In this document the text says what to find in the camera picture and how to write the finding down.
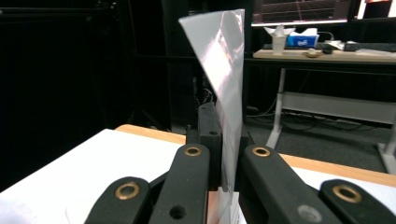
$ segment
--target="blue box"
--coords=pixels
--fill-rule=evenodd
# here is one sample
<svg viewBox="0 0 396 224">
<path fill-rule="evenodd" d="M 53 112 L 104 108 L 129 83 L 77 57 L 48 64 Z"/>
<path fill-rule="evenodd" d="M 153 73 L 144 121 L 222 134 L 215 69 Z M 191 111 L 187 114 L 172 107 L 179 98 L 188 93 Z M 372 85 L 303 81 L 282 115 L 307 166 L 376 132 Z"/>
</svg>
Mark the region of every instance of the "blue box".
<svg viewBox="0 0 396 224">
<path fill-rule="evenodd" d="M 314 48 L 318 38 L 319 35 L 289 35 L 287 46 Z"/>
</svg>

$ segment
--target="monitor screen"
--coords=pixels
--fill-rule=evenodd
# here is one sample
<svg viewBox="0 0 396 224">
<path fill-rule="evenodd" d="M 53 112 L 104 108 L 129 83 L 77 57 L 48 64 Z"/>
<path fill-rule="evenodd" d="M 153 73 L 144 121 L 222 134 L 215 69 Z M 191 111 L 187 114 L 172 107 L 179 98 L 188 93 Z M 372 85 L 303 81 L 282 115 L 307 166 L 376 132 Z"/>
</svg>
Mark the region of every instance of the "monitor screen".
<svg viewBox="0 0 396 224">
<path fill-rule="evenodd" d="M 396 0 L 358 0 L 353 19 L 396 18 Z"/>
<path fill-rule="evenodd" d="M 254 0 L 252 26 L 347 22 L 351 0 Z"/>
</svg>

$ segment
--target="desk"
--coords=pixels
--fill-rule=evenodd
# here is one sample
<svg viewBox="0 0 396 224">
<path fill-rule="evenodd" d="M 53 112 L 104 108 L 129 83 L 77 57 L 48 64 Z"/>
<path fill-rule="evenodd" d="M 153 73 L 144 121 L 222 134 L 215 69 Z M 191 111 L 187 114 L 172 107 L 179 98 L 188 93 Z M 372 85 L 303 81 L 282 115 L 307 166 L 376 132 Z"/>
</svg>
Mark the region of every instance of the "desk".
<svg viewBox="0 0 396 224">
<path fill-rule="evenodd" d="M 109 184 L 125 176 L 152 181 L 169 169 L 185 139 L 184 135 L 133 125 L 103 130 L 1 192 L 0 223 L 83 223 Z M 359 180 L 358 185 L 365 185 L 373 195 L 381 194 L 377 199 L 396 214 L 396 175 L 281 156 L 294 169 Z"/>
<path fill-rule="evenodd" d="M 162 131 L 137 127 L 129 124 L 121 125 L 116 130 L 125 133 L 144 135 L 147 137 L 178 143 L 181 145 L 184 145 L 186 142 L 186 136 L 181 134 L 165 133 Z M 286 161 L 288 165 L 292 167 L 298 167 L 306 170 L 322 172 L 330 175 L 340 175 L 343 177 L 359 179 L 362 181 L 387 185 L 396 188 L 396 175 L 388 175 L 379 172 L 349 167 L 345 165 L 339 165 L 324 161 L 314 161 L 306 158 L 295 157 L 284 154 L 280 154 L 280 156 L 283 158 L 283 160 Z"/>
<path fill-rule="evenodd" d="M 286 69 L 315 71 L 360 72 L 374 75 L 396 75 L 396 57 L 377 56 L 356 52 L 335 50 L 333 54 L 308 58 L 306 50 L 285 50 L 283 55 L 273 55 L 271 50 L 260 49 L 253 54 L 256 63 L 281 68 L 280 81 L 276 97 L 276 117 L 274 128 L 267 146 L 276 148 L 281 133 L 280 117 L 283 108 L 336 117 L 363 119 L 392 124 L 387 144 L 378 143 L 378 150 L 388 172 L 396 174 L 396 104 L 347 99 L 299 92 L 284 91 Z"/>
</svg>

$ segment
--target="cable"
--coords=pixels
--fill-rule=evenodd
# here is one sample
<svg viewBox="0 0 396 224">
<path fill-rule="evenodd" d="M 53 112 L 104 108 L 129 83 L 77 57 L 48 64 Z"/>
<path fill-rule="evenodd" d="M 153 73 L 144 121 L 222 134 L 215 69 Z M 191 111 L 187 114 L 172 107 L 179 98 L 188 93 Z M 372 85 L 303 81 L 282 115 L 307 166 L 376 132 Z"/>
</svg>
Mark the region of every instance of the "cable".
<svg viewBox="0 0 396 224">
<path fill-rule="evenodd" d="M 273 116 L 274 113 L 269 114 L 269 112 L 271 111 L 271 109 L 274 107 L 276 103 L 276 98 L 275 100 L 272 102 L 272 104 L 270 105 L 270 107 L 267 109 L 267 111 L 259 114 L 259 115 L 247 115 L 248 118 L 259 118 L 259 117 L 267 117 L 267 116 Z"/>
<path fill-rule="evenodd" d="M 306 120 L 306 121 L 308 121 L 308 122 L 315 122 L 318 126 L 326 127 L 326 128 L 332 128 L 332 129 L 339 130 L 339 131 L 344 131 L 344 132 L 351 132 L 351 131 L 370 131 L 370 130 L 372 130 L 372 129 L 376 129 L 376 127 L 364 125 L 364 124 L 361 124 L 361 123 L 358 123 L 358 122 L 357 122 L 356 124 L 350 124 L 350 123 L 349 123 L 350 125 L 355 125 L 355 127 L 352 127 L 352 128 L 341 128 L 341 127 L 337 127 L 337 126 L 335 126 L 335 125 L 331 125 L 331 124 L 326 123 L 326 120 L 329 120 L 329 119 L 327 119 L 327 118 L 325 118 L 325 119 L 318 119 L 318 118 L 316 118 L 316 117 L 315 117 L 315 114 L 313 114 L 313 113 L 307 114 L 307 115 L 310 116 L 311 118 L 307 118 L 307 117 L 304 117 L 304 116 L 301 116 L 301 115 L 292 115 L 292 114 L 289 113 L 289 112 L 284 112 L 284 113 L 285 113 L 285 115 L 289 115 L 289 116 L 291 116 L 291 117 L 294 117 L 294 120 L 296 120 L 295 117 L 299 117 L 299 119 L 303 119 L 303 120 Z M 331 121 L 327 121 L 327 122 L 329 122 L 329 123 L 335 123 L 335 122 L 341 123 L 342 121 L 332 121 L 332 120 L 331 120 Z M 363 126 L 367 126 L 367 127 L 370 127 L 370 128 L 363 129 L 363 130 L 359 130 L 359 128 L 361 128 L 361 127 L 363 127 Z"/>
<path fill-rule="evenodd" d="M 300 88 L 297 90 L 297 92 L 300 92 L 300 91 L 303 89 L 303 86 L 305 85 L 305 83 L 306 83 L 306 81 L 308 80 L 308 78 L 309 78 L 310 75 L 311 75 L 311 71 L 308 71 L 307 74 L 306 74 L 306 76 L 305 76 L 305 78 L 304 78 L 303 83 L 301 84 L 301 86 L 300 86 Z"/>
<path fill-rule="evenodd" d="M 209 103 L 209 102 L 213 102 L 213 93 L 212 91 L 208 90 L 208 89 L 204 89 L 204 91 L 207 91 L 207 96 L 204 98 L 204 100 L 202 101 L 202 104 L 204 103 Z"/>
<path fill-rule="evenodd" d="M 330 32 L 318 32 L 318 34 L 328 34 L 331 36 L 330 40 L 334 40 L 334 35 Z"/>
<path fill-rule="evenodd" d="M 268 117 L 251 117 L 251 118 L 256 120 L 259 123 L 274 123 L 274 119 L 273 118 L 268 118 Z"/>
<path fill-rule="evenodd" d="M 289 113 L 289 112 L 283 112 L 282 114 L 291 117 L 293 120 L 296 120 L 296 117 L 299 117 L 299 116 L 292 115 L 292 114 Z M 303 122 L 300 122 L 300 121 L 299 121 L 299 123 L 310 123 L 311 126 L 310 126 L 310 127 L 307 127 L 307 128 L 302 128 L 302 129 L 291 128 L 290 126 L 288 126 L 288 125 L 286 124 L 287 122 L 284 121 L 284 120 L 281 122 L 281 124 L 282 124 L 282 126 L 285 126 L 286 128 L 288 128 L 288 129 L 290 129 L 290 130 L 294 130 L 294 131 L 308 131 L 308 130 L 313 129 L 315 126 L 317 126 L 317 123 L 316 123 L 316 122 L 311 122 L 309 119 L 303 119 L 303 120 L 304 120 Z"/>
</svg>

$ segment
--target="floor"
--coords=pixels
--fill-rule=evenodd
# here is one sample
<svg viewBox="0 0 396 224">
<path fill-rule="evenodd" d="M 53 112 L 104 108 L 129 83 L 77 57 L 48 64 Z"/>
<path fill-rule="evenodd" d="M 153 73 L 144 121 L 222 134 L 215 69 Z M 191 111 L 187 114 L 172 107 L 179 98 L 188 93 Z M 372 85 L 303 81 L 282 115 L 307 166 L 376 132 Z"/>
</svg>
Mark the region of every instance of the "floor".
<svg viewBox="0 0 396 224">
<path fill-rule="evenodd" d="M 254 114 L 248 111 L 244 125 L 255 144 L 265 145 L 274 115 Z M 388 127 L 292 112 L 285 112 L 281 123 L 282 133 L 276 145 L 279 153 L 386 172 L 376 144 L 388 142 Z M 175 128 L 173 132 L 185 133 L 183 128 Z"/>
</svg>

